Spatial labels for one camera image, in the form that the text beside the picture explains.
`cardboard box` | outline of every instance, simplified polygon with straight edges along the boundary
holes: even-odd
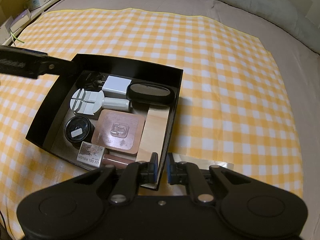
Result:
[[[20,27],[22,27],[30,19],[31,19],[31,13],[29,9],[26,9],[13,20],[10,26],[12,33],[15,33]]]
[[[81,73],[99,72],[106,76],[106,78],[108,75],[111,75],[131,79],[132,82],[147,82],[167,87],[174,92],[174,101],[166,108],[138,102],[132,103],[131,113],[140,114],[145,117],[144,129],[148,131],[145,135],[142,134],[140,147],[143,147],[143,149],[139,147],[137,156],[112,152],[112,150],[109,151],[114,156],[134,161],[149,161],[152,152],[157,152],[157,182],[155,184],[144,185],[145,187],[157,190],[169,147],[183,70],[139,60],[88,54],[77,54],[72,61],[82,71],[72,76],[61,75],[58,77],[36,113],[26,139],[41,149],[73,165],[86,170],[93,170],[96,167],[77,161],[79,149],[74,147],[64,134],[66,123],[70,118],[75,116],[74,112],[70,109],[70,99],[79,88],[76,86],[76,81],[81,76]],[[97,120],[90,119],[90,121],[96,127]]]
[[[10,16],[0,27],[0,44],[4,43],[10,38],[10,26],[13,22],[12,16]]]

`white power adapter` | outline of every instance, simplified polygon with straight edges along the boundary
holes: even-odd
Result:
[[[130,83],[131,79],[108,76],[103,84],[102,91],[105,97],[127,99],[127,87]]]

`jar lid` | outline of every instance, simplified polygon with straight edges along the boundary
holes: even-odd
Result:
[[[64,129],[64,134],[69,142],[78,143],[87,137],[90,129],[91,123],[89,119],[81,115],[76,115],[68,121]]]

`black cable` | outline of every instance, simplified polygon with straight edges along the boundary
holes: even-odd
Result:
[[[5,231],[8,232],[7,226],[6,226],[6,224],[5,224],[5,220],[4,220],[4,217],[3,217],[3,215],[2,215],[1,210],[0,210],[0,215],[1,215],[1,218],[2,218],[2,221],[3,221],[4,229],[5,229]]]

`yellow checkered tablecloth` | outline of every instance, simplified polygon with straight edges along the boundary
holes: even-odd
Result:
[[[278,67],[258,38],[212,19],[139,9],[49,12],[20,47],[71,60],[112,55],[183,68],[170,151],[233,163],[235,171],[302,195],[301,154]],[[27,194],[83,172],[25,139],[56,80],[0,75],[0,209],[16,238]]]

